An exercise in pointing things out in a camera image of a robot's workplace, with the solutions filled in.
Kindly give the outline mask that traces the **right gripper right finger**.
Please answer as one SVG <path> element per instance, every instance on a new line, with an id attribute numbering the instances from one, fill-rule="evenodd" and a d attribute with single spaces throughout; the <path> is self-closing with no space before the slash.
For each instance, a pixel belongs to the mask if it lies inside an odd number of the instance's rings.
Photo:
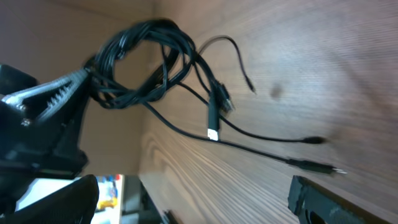
<path id="1" fill-rule="evenodd" d="M 301 224 L 386 223 L 350 201 L 302 176 L 292 178 L 288 208 Z"/>

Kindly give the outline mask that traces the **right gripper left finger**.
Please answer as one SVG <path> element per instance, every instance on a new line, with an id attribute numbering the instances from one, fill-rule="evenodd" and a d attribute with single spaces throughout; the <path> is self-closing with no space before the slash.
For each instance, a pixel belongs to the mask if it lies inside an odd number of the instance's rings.
<path id="1" fill-rule="evenodd" d="M 90 224 L 99 199 L 94 175 L 86 175 L 64 188 L 1 218 L 1 224 Z"/>

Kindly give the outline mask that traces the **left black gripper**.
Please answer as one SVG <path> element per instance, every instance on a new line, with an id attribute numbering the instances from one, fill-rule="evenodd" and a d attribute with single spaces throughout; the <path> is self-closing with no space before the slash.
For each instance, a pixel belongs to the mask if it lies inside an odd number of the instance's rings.
<path id="1" fill-rule="evenodd" d="M 90 74 L 51 82 L 1 65 L 1 211 L 13 212 L 37 178 L 74 179 L 88 163 L 79 148 Z"/>

